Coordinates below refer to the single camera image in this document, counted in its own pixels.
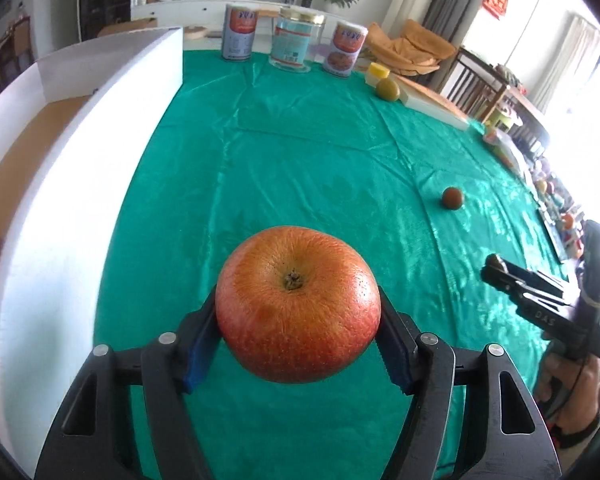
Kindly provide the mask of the right hand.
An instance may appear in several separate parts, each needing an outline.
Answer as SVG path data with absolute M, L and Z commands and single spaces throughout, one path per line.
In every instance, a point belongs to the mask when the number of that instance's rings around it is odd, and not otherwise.
M 584 431 L 600 414 L 600 359 L 588 356 L 579 364 L 547 351 L 533 388 L 535 400 L 550 400 L 553 379 L 570 391 L 568 401 L 553 417 L 553 424 L 565 436 Z

